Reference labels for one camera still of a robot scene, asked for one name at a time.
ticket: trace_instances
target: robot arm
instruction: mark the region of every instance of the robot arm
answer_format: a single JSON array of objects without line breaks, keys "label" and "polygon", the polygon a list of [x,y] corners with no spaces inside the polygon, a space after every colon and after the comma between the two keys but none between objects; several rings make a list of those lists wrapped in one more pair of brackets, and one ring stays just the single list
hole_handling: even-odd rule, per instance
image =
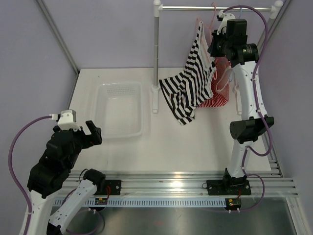
[{"label": "robot arm", "polygon": [[[50,216],[55,197],[68,178],[82,149],[102,143],[101,129],[92,121],[86,121],[91,134],[86,135],[76,123],[74,110],[51,115],[58,120],[54,134],[46,144],[39,162],[31,169],[27,187],[30,191],[33,213],[28,235],[62,235],[72,218],[84,202],[96,192],[105,190],[105,175],[90,169],[84,174],[73,195]],[[28,213],[26,213],[20,235],[23,235]]]},{"label": "robot arm", "polygon": [[244,152],[247,146],[253,146],[258,137],[266,131],[260,113],[269,127],[274,124],[274,118],[268,117],[263,105],[258,70],[253,79],[259,54],[255,44],[247,44],[246,20],[235,19],[233,14],[226,14],[223,11],[219,12],[218,20],[222,23],[219,29],[212,33],[213,39],[208,52],[212,57],[225,56],[231,62],[239,83],[242,120],[230,124],[230,133],[234,139],[230,164],[225,169],[224,177],[220,182],[207,181],[208,188],[212,189],[208,189],[208,193],[209,195],[238,195],[240,190],[242,195],[251,195],[248,180],[242,170]]}]

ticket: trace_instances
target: cable connector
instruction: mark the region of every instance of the cable connector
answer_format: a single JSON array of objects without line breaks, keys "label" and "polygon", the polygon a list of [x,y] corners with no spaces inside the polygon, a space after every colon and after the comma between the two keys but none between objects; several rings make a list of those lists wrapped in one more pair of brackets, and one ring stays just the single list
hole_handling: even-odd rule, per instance
[{"label": "cable connector", "polygon": [[55,120],[55,121],[57,121],[57,120],[59,120],[59,114],[49,114],[49,116],[51,116],[51,120]]}]

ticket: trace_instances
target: horizontal rack bar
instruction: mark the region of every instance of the horizontal rack bar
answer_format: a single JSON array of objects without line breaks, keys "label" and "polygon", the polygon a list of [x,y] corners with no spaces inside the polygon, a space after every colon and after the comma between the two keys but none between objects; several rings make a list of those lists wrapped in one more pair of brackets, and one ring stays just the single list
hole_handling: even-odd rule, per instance
[{"label": "horizontal rack bar", "polygon": [[[216,11],[226,10],[228,7],[216,7]],[[214,11],[213,6],[161,6],[159,8],[161,11]],[[255,7],[256,10],[260,12],[271,12],[272,7]],[[234,8],[230,11],[251,11],[246,8]]]}]

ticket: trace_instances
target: clothing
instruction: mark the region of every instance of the clothing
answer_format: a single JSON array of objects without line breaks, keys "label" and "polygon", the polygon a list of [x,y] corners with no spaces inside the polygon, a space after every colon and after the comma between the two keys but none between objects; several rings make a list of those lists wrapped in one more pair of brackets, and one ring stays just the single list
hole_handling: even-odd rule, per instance
[{"label": "clothing", "polygon": [[216,67],[207,49],[203,22],[199,22],[184,70],[160,80],[166,102],[181,125],[192,122],[194,109],[213,96],[211,81]]}]

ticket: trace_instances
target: laundry basket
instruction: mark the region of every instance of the laundry basket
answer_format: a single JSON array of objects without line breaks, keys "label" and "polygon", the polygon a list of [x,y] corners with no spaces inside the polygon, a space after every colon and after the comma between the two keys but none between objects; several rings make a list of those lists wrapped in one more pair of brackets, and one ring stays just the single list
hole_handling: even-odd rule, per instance
[{"label": "laundry basket", "polygon": [[103,138],[127,138],[142,133],[142,89],[139,82],[98,87],[94,122]]}]

